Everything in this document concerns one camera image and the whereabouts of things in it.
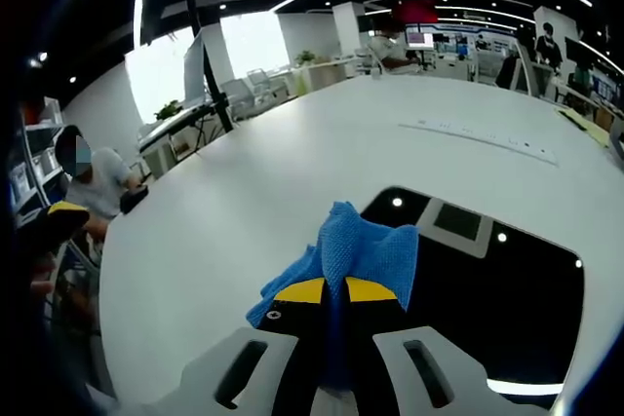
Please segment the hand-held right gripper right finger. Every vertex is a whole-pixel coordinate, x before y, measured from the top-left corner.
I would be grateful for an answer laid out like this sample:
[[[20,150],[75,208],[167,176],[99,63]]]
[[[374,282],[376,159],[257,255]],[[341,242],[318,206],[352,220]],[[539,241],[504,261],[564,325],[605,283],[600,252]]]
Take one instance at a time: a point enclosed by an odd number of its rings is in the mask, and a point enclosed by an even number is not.
[[[347,363],[360,415],[545,415],[491,390],[485,368],[430,326],[409,328],[389,288],[345,279]]]

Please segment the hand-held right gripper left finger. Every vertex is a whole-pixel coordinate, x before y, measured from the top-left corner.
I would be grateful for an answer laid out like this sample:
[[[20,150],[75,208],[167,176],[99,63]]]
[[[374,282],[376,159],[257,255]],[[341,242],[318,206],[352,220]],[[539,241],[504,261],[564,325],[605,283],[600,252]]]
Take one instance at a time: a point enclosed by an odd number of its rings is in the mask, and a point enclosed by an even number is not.
[[[178,386],[116,415],[311,415],[324,367],[325,281],[276,297],[266,329],[235,330],[182,370]]]

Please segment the person's left hand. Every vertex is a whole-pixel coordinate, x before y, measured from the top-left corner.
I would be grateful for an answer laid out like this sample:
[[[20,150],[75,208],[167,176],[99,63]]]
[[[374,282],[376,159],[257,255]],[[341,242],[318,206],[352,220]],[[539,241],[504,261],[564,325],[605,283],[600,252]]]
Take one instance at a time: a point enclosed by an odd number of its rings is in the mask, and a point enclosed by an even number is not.
[[[50,281],[56,267],[54,264],[40,264],[35,267],[30,282],[30,292],[38,297],[43,297],[54,291],[54,285]]]

